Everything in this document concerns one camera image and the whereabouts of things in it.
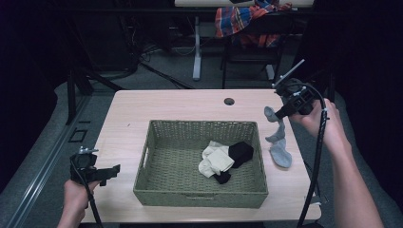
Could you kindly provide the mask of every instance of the human hand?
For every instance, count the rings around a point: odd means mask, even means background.
[[[336,105],[325,99],[328,121],[326,122],[323,142],[332,154],[336,151],[346,151],[346,146],[351,147],[344,132],[343,124]],[[319,100],[313,102],[313,110],[309,115],[295,114],[290,117],[294,122],[303,125],[311,135],[317,137],[320,125],[322,107]]]
[[[91,194],[99,181],[94,181],[88,184]],[[58,227],[78,227],[81,220],[86,215],[88,207],[88,195],[82,184],[73,180],[65,182],[65,202],[63,206],[63,214],[59,221]]]

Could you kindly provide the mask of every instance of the chair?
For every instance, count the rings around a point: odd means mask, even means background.
[[[240,32],[227,37],[221,59],[222,88],[225,88],[227,78],[227,64],[275,65],[274,82],[278,78],[278,66],[281,62],[281,55],[287,36],[292,32],[294,19],[285,13],[273,12],[252,20],[250,24]],[[281,34],[281,38],[275,47],[249,47],[232,45],[232,36],[237,34]]]

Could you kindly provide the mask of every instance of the table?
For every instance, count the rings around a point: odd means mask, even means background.
[[[226,105],[225,98],[234,99]],[[289,169],[276,166],[264,137],[277,123],[269,123],[265,106],[278,110],[280,97],[272,89],[122,90],[116,93],[100,132],[97,168],[120,164],[117,178],[95,190],[103,222],[228,222],[298,220],[309,188],[309,177],[297,141],[286,118],[286,149],[293,156]],[[269,196],[259,209],[142,206],[133,193],[150,120],[257,122]],[[320,217],[311,205],[306,219]],[[83,222],[94,222],[90,208]]]
[[[292,3],[293,8],[310,8],[314,0],[286,0],[281,4]],[[255,5],[255,0],[247,0],[242,3],[233,4],[230,0],[175,0],[176,7],[182,8],[220,8],[220,7],[250,7]],[[200,21],[199,16],[195,17],[195,62],[193,65],[193,80],[201,79],[202,54],[200,42]],[[266,68],[268,75],[274,75],[271,66]]]
[[[233,4],[230,0],[175,0],[175,7],[185,8],[220,8],[220,7],[250,7],[254,0]],[[201,79],[202,54],[199,16],[195,17],[195,63],[193,65],[193,80]]]

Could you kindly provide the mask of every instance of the wooden table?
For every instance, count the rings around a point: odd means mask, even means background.
[[[225,98],[235,100],[226,105]],[[264,137],[278,129],[264,116],[265,106],[282,107],[272,89],[123,90],[116,93],[96,143],[97,168],[120,164],[117,178],[95,190],[103,222],[227,222],[298,220],[309,177],[296,138],[286,118],[286,149],[293,156],[289,169],[276,166]],[[139,160],[150,120],[257,122],[269,196],[260,209],[142,206],[133,193]],[[306,219],[318,219],[320,209],[311,205]],[[94,222],[90,208],[83,222]]]

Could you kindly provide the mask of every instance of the clothing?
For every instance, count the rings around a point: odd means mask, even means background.
[[[248,8],[225,7],[218,8],[216,13],[216,36],[221,38],[236,34],[247,27],[251,20],[270,12],[290,10],[291,3],[279,4],[279,0],[255,0],[255,5]],[[270,47],[275,46],[279,34],[266,34],[261,36],[237,35],[233,38],[234,45]]]

